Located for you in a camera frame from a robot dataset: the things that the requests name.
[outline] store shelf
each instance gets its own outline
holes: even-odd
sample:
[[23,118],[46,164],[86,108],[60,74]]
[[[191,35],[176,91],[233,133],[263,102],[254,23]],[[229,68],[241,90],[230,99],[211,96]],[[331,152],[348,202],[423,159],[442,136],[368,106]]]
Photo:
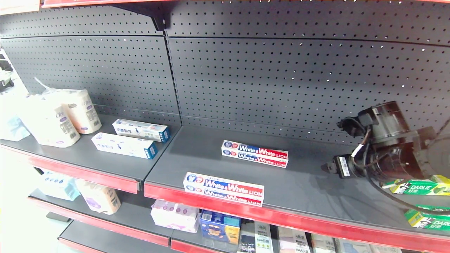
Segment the store shelf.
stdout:
[[[222,157],[223,140],[289,151],[286,169]],[[442,252],[450,232],[418,230],[402,209],[365,179],[339,179],[321,170],[351,146],[183,126],[146,178],[144,194],[279,226],[418,251]],[[265,186],[262,208],[184,192],[183,178],[197,172]],[[414,204],[450,206],[440,196],[400,196]]]
[[[99,117],[102,127],[98,132],[115,134],[111,124],[118,117],[102,114]],[[170,126],[171,135],[175,136],[178,129],[178,126]],[[156,142],[158,154],[152,160],[136,158],[98,151],[90,140],[95,133],[81,135],[77,143],[63,149],[39,145],[33,136],[18,142],[0,140],[0,145],[26,155],[29,163],[35,167],[131,193],[138,192],[140,182],[144,180],[168,145]]]
[[175,252],[168,247],[114,233],[79,221],[72,221],[72,223],[70,223],[70,225],[61,233],[58,240],[71,248],[85,253]]
[[74,201],[68,201],[49,197],[35,190],[28,198],[35,201],[38,206],[56,214],[167,247],[173,230],[155,225],[150,216],[150,205],[153,200],[138,194],[124,192],[118,194],[122,206],[113,215],[90,210],[81,196]]
[[[277,253],[279,252],[279,242],[276,238],[278,234],[276,227],[270,226],[270,232],[272,234],[274,253]],[[204,238],[200,230],[196,234],[174,230],[171,248],[185,253],[235,253],[238,246]]]

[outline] perforated metal back panel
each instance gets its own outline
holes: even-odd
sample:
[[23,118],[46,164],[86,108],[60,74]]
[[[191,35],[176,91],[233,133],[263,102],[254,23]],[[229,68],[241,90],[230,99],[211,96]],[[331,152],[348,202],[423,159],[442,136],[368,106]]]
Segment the perforated metal back panel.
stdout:
[[357,39],[450,45],[450,5],[420,1],[177,1],[169,36]]

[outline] cotton pad package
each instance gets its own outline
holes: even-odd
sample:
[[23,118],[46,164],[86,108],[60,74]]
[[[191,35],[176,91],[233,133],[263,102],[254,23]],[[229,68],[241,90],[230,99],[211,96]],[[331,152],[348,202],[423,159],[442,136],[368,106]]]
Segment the cotton pad package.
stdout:
[[42,95],[47,100],[53,100],[63,106],[64,111],[72,121],[77,132],[90,134],[102,126],[97,112],[92,104],[87,90],[55,89],[45,86],[36,77],[46,90]]

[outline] pegboard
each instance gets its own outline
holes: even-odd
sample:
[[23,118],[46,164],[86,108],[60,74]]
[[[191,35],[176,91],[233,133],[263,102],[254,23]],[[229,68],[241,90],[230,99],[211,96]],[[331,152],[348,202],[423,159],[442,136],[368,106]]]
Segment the pegboard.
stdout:
[[438,130],[448,118],[448,48],[307,39],[168,41],[183,120],[339,132],[340,118],[391,100],[411,129]]
[[159,35],[150,17],[112,6],[42,9],[1,17],[1,38]]
[[168,36],[376,40],[450,45],[450,5],[421,1],[176,1]]
[[30,92],[87,89],[94,104],[178,113],[167,50],[157,36],[3,39]]

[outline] barcode label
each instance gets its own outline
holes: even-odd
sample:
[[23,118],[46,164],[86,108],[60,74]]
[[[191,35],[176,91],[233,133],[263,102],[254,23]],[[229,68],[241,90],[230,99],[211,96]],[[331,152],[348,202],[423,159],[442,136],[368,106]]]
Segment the barcode label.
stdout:
[[350,172],[348,171],[347,162],[345,161],[345,157],[340,156],[339,161],[341,162],[342,170],[344,171],[344,176],[350,176]]
[[211,219],[212,219],[211,214],[207,214],[207,213],[202,214],[202,220],[211,221]]

